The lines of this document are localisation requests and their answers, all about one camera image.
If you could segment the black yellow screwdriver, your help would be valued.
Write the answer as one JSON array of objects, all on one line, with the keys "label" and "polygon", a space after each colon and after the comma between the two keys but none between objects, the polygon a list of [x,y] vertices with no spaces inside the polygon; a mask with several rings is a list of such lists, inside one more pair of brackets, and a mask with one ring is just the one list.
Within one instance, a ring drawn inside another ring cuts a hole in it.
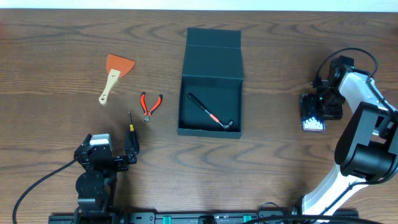
[{"label": "black yellow screwdriver", "polygon": [[130,119],[130,125],[129,125],[129,143],[131,145],[131,149],[135,152],[135,154],[139,153],[139,141],[137,138],[137,133],[135,132],[134,129],[134,123],[132,120],[132,114],[131,111],[129,111],[129,119]]}]

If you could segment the blue precision screwdriver case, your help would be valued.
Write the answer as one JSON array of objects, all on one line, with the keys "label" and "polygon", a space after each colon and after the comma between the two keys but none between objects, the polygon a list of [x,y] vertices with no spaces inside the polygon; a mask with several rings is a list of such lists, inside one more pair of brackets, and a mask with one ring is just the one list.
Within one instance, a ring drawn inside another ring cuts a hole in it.
[{"label": "blue precision screwdriver case", "polygon": [[317,115],[317,96],[304,93],[300,99],[302,129],[306,132],[325,131],[325,122]]}]

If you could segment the orange scraper wooden handle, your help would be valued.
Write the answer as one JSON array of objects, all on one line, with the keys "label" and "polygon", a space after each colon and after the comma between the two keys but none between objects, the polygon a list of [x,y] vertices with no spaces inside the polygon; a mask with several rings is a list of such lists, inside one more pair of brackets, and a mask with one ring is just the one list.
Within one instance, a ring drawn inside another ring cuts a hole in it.
[{"label": "orange scraper wooden handle", "polygon": [[99,97],[99,103],[105,105],[108,102],[109,94],[119,79],[129,73],[136,62],[118,55],[109,54],[106,59],[106,71],[108,73],[107,82],[102,94]]}]

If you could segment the small hammer orange label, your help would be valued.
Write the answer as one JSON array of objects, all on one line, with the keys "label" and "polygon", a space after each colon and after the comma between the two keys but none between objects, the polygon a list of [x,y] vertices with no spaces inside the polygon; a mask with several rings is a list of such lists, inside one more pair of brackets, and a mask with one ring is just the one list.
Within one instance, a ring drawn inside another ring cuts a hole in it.
[{"label": "small hammer orange label", "polygon": [[201,110],[203,110],[209,117],[216,123],[218,123],[224,130],[230,129],[234,124],[233,120],[229,120],[228,123],[221,122],[194,94],[189,93],[187,97],[194,102]]}]

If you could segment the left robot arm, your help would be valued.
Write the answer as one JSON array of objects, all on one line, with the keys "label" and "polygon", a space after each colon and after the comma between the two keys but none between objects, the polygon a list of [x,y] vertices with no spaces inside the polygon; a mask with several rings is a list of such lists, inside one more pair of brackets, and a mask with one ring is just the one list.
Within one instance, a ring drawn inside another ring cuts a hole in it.
[{"label": "left robot arm", "polygon": [[75,188],[78,208],[75,223],[129,223],[129,215],[114,207],[114,195],[119,172],[129,170],[137,162],[139,142],[135,131],[126,133],[125,155],[113,156],[109,134],[88,134],[76,149],[74,158],[84,168]]}]

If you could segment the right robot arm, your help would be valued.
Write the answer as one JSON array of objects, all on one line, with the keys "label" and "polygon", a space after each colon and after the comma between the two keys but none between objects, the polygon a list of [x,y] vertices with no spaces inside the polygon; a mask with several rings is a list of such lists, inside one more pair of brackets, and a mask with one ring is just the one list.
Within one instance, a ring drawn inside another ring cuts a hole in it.
[{"label": "right robot arm", "polygon": [[381,95],[371,73],[345,56],[330,62],[327,80],[316,77],[314,94],[303,94],[304,131],[322,132],[326,120],[339,120],[343,104],[353,115],[335,148],[335,164],[297,205],[300,215],[333,215],[356,192],[397,174],[397,109]]}]

